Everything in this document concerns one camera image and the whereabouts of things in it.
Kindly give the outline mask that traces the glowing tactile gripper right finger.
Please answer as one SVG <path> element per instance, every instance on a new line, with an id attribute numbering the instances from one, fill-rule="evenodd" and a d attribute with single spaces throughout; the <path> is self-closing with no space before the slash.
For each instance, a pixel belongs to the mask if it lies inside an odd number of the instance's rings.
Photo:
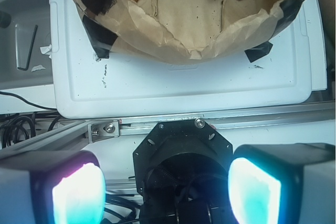
<path id="1" fill-rule="evenodd" d="M 241 145 L 228 194 L 238 223 L 335 223 L 335 146 Z"/>

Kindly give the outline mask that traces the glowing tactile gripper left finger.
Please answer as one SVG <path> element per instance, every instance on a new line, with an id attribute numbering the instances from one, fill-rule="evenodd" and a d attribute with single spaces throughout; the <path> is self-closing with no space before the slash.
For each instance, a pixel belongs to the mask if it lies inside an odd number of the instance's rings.
<path id="1" fill-rule="evenodd" d="M 1 223 L 100 223 L 106 182 L 89 151 L 1 151 Z"/>

